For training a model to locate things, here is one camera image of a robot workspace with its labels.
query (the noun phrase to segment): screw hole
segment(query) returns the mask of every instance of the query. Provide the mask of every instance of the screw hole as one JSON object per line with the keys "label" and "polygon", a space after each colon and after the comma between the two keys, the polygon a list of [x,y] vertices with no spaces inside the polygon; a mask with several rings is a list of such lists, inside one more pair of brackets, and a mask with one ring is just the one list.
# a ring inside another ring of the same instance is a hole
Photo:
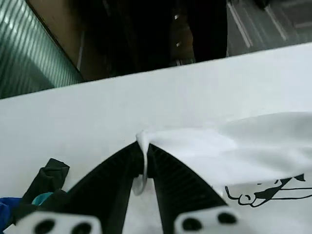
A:
{"label": "screw hole", "polygon": [[234,215],[229,213],[221,213],[218,215],[218,220],[222,224],[234,224],[237,222],[237,219]]}
{"label": "screw hole", "polygon": [[185,231],[199,231],[202,225],[199,220],[195,218],[187,218],[183,221],[182,227]]}
{"label": "screw hole", "polygon": [[72,234],[89,234],[91,232],[91,225],[89,223],[80,223],[76,225]]}
{"label": "screw hole", "polygon": [[47,234],[49,233],[55,225],[55,221],[52,219],[46,219],[39,224],[36,225],[35,227],[35,233],[36,234]]}

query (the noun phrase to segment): black plastic jaw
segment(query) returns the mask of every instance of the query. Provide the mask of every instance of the black plastic jaw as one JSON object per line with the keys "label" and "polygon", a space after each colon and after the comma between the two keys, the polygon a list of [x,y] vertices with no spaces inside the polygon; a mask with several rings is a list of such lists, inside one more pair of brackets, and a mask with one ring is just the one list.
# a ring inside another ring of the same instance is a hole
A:
{"label": "black plastic jaw", "polygon": [[[96,216],[103,233],[120,234],[133,179],[141,173],[143,155],[135,142],[102,162],[73,187],[60,212]],[[148,177],[155,182],[165,234],[174,233],[174,221],[181,213],[226,205],[194,171],[154,145],[148,151]]]}

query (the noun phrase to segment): black fabric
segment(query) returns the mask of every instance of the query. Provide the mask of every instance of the black fabric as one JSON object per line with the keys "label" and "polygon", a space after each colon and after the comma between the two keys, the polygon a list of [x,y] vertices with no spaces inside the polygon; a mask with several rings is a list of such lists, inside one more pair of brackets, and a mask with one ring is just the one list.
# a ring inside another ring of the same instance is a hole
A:
{"label": "black fabric", "polygon": [[67,201],[67,193],[61,189],[56,190],[51,194],[40,206],[20,203],[20,205],[13,209],[11,223],[16,224],[19,220],[29,215],[34,211],[59,211]]}
{"label": "black fabric", "polygon": [[[197,62],[226,57],[226,0],[182,0],[193,34],[193,51]],[[139,59],[143,70],[169,66],[170,29],[174,0],[131,0],[130,15],[137,35]]]}
{"label": "black fabric", "polygon": [[39,170],[34,181],[22,198],[23,203],[31,204],[40,194],[61,189],[69,171],[65,163],[51,158],[47,165]]}
{"label": "black fabric", "polygon": [[[40,168],[35,179],[14,208],[7,226],[16,224],[21,218],[36,210],[57,211],[66,201],[66,192],[61,190],[64,185],[69,166],[51,158],[45,167]],[[32,201],[40,194],[53,193],[40,206],[32,205]]]}

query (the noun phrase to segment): blue fabric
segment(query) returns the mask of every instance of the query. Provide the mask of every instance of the blue fabric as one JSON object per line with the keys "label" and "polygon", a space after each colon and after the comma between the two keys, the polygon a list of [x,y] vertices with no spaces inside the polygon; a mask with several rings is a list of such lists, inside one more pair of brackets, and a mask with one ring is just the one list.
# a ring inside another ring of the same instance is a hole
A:
{"label": "blue fabric", "polygon": [[9,221],[11,211],[20,204],[21,198],[3,197],[0,198],[0,233]]}
{"label": "blue fabric", "polygon": [[44,193],[36,196],[31,204],[40,206],[51,194],[53,193]]}

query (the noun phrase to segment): floor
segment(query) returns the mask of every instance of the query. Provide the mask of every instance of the floor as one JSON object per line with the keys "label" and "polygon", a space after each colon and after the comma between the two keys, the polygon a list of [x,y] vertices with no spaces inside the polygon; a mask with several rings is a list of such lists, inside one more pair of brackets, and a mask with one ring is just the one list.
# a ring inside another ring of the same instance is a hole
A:
{"label": "floor", "polygon": [[312,41],[312,0],[252,0],[228,4],[229,56]]}

